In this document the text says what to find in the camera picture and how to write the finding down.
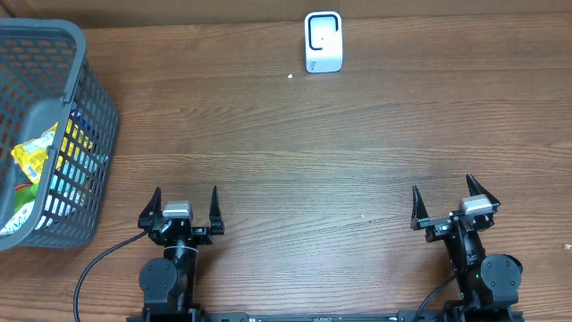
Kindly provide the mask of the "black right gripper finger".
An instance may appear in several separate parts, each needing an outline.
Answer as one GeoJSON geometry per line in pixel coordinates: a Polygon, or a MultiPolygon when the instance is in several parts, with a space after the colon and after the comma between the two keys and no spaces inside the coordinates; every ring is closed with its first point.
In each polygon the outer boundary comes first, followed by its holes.
{"type": "Polygon", "coordinates": [[[419,189],[416,185],[412,186],[412,215],[410,220],[410,228],[414,231],[425,229],[428,226],[430,218],[428,216],[425,203],[421,197],[419,189]]]}
{"type": "Polygon", "coordinates": [[[481,183],[471,174],[466,175],[467,187],[471,197],[484,195],[492,204],[492,209],[497,210],[501,202],[494,197],[481,183]]]}

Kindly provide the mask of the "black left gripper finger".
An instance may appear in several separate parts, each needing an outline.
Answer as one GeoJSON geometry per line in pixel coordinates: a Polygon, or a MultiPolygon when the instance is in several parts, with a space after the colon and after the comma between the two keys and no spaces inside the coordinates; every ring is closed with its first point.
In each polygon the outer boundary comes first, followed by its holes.
{"type": "Polygon", "coordinates": [[[223,217],[218,198],[218,190],[216,186],[214,186],[212,190],[211,203],[209,208],[209,221],[210,221],[209,231],[211,235],[224,235],[225,227],[223,223],[223,217]]]}
{"type": "Polygon", "coordinates": [[[156,187],[150,201],[144,207],[138,218],[138,228],[148,231],[161,215],[161,189],[156,187]]]}

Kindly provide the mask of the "green snack packet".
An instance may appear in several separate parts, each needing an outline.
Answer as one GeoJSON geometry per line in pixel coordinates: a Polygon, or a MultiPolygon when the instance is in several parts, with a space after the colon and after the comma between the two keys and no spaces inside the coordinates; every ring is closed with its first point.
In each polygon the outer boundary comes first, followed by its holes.
{"type": "Polygon", "coordinates": [[[23,184],[15,189],[15,215],[29,215],[34,208],[38,194],[38,184],[23,184]]]}

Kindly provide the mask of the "yellow snack packet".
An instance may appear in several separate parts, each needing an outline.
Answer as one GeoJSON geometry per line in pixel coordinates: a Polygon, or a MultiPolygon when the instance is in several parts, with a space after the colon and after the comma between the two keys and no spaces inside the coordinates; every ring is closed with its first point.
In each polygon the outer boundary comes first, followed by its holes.
{"type": "MultiPolygon", "coordinates": [[[[57,126],[58,123],[55,123],[51,128],[44,131],[39,138],[18,144],[11,151],[14,162],[33,184],[40,182],[44,163],[48,160],[47,148],[54,143],[57,126]]],[[[74,143],[66,137],[63,138],[61,151],[65,152],[68,157],[78,157],[82,153],[80,146],[87,149],[94,146],[94,141],[89,139],[85,132],[79,129],[79,125],[73,124],[72,121],[67,122],[65,133],[71,134],[71,137],[77,140],[74,143]]]]}

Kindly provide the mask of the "teal tissue packet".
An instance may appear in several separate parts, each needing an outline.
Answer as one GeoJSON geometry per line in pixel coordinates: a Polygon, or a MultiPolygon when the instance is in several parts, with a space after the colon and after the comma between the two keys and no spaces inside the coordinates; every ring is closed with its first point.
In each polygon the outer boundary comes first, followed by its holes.
{"type": "Polygon", "coordinates": [[[104,188],[108,157],[87,157],[81,153],[55,170],[46,197],[45,211],[70,216],[86,211],[95,214],[104,188]]]}

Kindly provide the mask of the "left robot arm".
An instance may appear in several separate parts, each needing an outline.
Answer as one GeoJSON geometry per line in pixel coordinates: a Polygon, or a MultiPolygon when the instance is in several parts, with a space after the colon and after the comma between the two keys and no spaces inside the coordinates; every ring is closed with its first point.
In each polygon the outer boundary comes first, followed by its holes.
{"type": "Polygon", "coordinates": [[[193,309],[198,248],[211,245],[225,227],[218,190],[213,188],[209,225],[193,225],[188,201],[161,202],[157,188],[138,218],[138,228],[164,249],[159,258],[149,260],[139,273],[143,292],[143,312],[147,316],[183,315],[193,309]]]}

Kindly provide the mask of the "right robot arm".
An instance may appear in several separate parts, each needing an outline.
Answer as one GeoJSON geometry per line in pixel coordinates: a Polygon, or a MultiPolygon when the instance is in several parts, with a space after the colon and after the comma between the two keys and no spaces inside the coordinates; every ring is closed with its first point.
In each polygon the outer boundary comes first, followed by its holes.
{"type": "Polygon", "coordinates": [[[427,242],[442,241],[448,252],[466,311],[509,309],[518,303],[522,263],[507,254],[488,255],[479,233],[494,226],[501,202],[472,175],[469,195],[446,217],[431,218],[419,189],[412,188],[410,228],[423,230],[427,242]]]}

